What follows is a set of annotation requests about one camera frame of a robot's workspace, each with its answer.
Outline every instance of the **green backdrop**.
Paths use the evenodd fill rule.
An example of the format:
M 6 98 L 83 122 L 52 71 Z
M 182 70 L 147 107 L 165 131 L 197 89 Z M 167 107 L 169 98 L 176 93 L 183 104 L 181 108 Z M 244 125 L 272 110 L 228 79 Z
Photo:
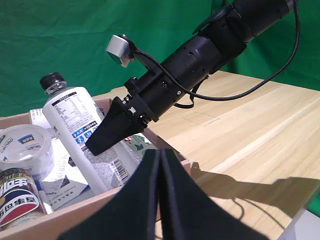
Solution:
M 0 116 L 41 108 L 42 76 L 61 72 L 69 86 L 91 95 L 121 86 L 145 69 L 122 68 L 105 54 L 113 34 L 127 34 L 164 60 L 225 0 L 0 0 Z M 299 1 L 301 43 L 289 68 L 275 81 L 320 90 L 319 0 Z M 281 67 L 295 39 L 291 13 L 248 44 L 223 70 L 265 78 Z M 320 213 L 315 201 L 312 209 Z

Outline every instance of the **snack can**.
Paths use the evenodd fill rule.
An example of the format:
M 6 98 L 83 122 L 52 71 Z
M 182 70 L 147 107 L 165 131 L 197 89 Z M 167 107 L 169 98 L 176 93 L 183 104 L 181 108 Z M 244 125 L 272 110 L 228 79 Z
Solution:
M 1 231 L 44 215 L 46 210 L 28 170 L 9 168 L 0 172 Z

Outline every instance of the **barcode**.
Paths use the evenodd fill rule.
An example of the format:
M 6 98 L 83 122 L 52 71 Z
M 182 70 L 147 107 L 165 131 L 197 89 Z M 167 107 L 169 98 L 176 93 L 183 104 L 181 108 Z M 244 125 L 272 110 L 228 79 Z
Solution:
M 125 165 L 119 159 L 115 160 L 113 162 L 113 165 L 115 166 L 115 168 L 121 178 L 122 183 L 125 184 L 130 178 L 130 174 L 128 173 L 127 169 L 125 168 Z

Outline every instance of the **black cable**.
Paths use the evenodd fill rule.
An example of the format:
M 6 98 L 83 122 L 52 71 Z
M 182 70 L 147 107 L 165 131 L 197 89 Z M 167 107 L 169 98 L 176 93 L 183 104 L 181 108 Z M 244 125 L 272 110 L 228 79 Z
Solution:
M 207 75 L 204 79 L 201 80 L 201 82 L 199 82 L 197 85 L 195 85 L 194 88 L 192 88 L 192 92 L 194 94 L 197 93 L 198 89 L 200 88 L 200 85 L 204 82 L 204 80 L 208 79 L 209 76 Z M 175 103 L 173 106 L 180 108 L 180 109 L 192 109 L 195 106 L 195 97 L 190 95 L 190 100 L 191 100 L 191 104 L 189 105 L 184 105 L 184 104 L 180 104 L 180 103 Z
M 253 88 L 249 89 L 248 91 L 245 91 L 245 92 L 238 94 L 238 95 L 226 96 L 226 97 L 212 97 L 212 96 L 200 95 L 200 94 L 194 93 L 192 91 L 189 91 L 188 89 L 181 86 L 178 83 L 178 81 L 176 80 L 176 78 L 165 67 L 163 67 L 157 60 L 155 60 L 151 55 L 149 55 L 148 53 L 141 51 L 139 49 L 137 49 L 135 53 L 142 55 L 142 56 L 148 58 L 149 60 L 151 60 L 152 62 L 154 62 L 170 78 L 170 80 L 174 84 L 176 84 L 186 94 L 189 94 L 190 96 L 193 96 L 194 98 L 199 98 L 199 99 L 209 100 L 209 101 L 236 100 L 236 99 L 239 99 L 239 98 L 242 98 L 242 97 L 245 97 L 245 96 L 251 94 L 255 90 L 257 90 L 260 87 L 262 87 L 263 85 L 265 85 L 267 82 L 271 81 L 274 77 L 276 77 L 282 71 L 284 71 L 288 67 L 288 65 L 292 62 L 293 58 L 295 57 L 295 55 L 297 53 L 298 46 L 299 46 L 299 41 L 300 41 L 300 17 L 299 17 L 299 9 L 298 9 L 298 0 L 293 0 L 293 5 L 294 5 L 294 15 L 295 15 L 295 43 L 294 43 L 294 47 L 292 50 L 292 54 L 290 55 L 288 61 L 283 65 L 283 67 L 281 67 L 274 74 L 272 74 L 271 76 L 269 76 L 268 78 L 266 78 L 265 80 L 260 82 L 258 85 L 254 86 Z

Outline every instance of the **plastic bottle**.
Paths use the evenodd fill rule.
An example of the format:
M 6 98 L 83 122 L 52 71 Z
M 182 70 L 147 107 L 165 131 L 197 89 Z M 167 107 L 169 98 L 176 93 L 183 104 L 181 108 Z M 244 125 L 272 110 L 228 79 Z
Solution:
M 44 76 L 40 84 L 49 95 L 42 112 L 94 194 L 123 185 L 138 164 L 122 143 L 98 156 L 94 156 L 85 145 L 103 119 L 88 91 L 84 87 L 67 87 L 67 81 L 58 72 Z

